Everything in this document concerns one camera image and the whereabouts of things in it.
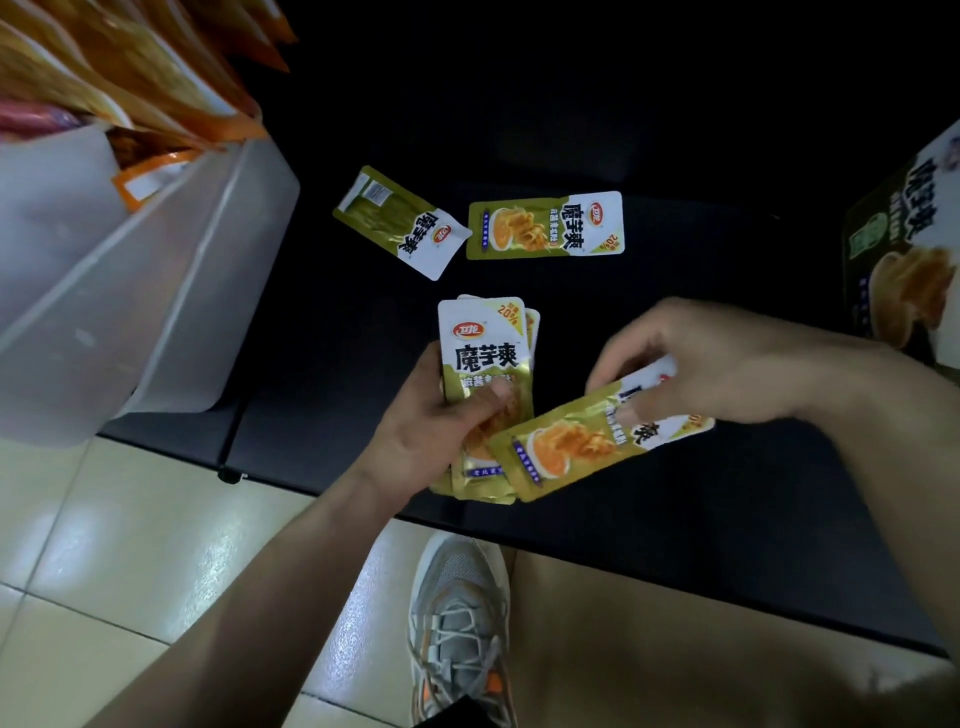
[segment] hand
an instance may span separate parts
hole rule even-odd
[[[617,418],[623,425],[683,414],[740,423],[802,417],[838,357],[879,346],[730,306],[666,299],[607,342],[587,391],[671,353],[677,376],[632,397]]]
[[[387,408],[357,467],[402,508],[449,467],[464,438],[512,395],[503,379],[455,404],[444,401],[440,342],[430,344]]]

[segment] floor tile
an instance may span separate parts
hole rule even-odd
[[[315,697],[301,695],[283,728],[384,728],[386,723],[345,711]]]
[[[13,624],[13,616],[22,598],[23,592],[0,584],[0,649],[3,649],[4,638],[7,637],[7,631]]]
[[[164,649],[27,596],[0,650],[0,725],[79,728]]]
[[[945,660],[524,552],[512,584],[508,665],[519,722],[531,728],[850,725],[874,708],[872,689],[951,671]]]
[[[98,439],[28,591],[171,643],[311,501]]]
[[[0,582],[27,586],[85,450],[0,440]]]
[[[374,544],[304,692],[384,722],[409,724],[410,592],[433,533],[411,523],[390,522]]]

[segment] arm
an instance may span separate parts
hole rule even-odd
[[[623,424],[692,412],[741,423],[798,417],[820,427],[960,654],[960,389],[885,345],[671,299],[608,342],[588,391],[666,352],[678,375],[633,397]]]
[[[435,343],[360,458],[88,728],[279,726],[380,531],[509,394],[495,380],[446,406],[440,376]]]

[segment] gray sneaker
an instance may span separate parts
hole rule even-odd
[[[500,548],[435,533],[410,597],[414,725],[469,695],[494,725],[515,728],[503,659],[509,619],[510,579]]]

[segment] person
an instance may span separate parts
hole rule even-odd
[[[693,412],[820,427],[948,649],[958,649],[960,389],[879,343],[670,299],[607,343],[587,390],[665,352],[678,375],[630,399],[620,411],[625,424]],[[434,343],[356,462],[91,728],[283,722],[377,534],[510,394],[495,380],[444,404],[440,366]],[[516,725],[504,668],[509,592],[496,562],[470,539],[431,540],[410,614],[415,722]]]

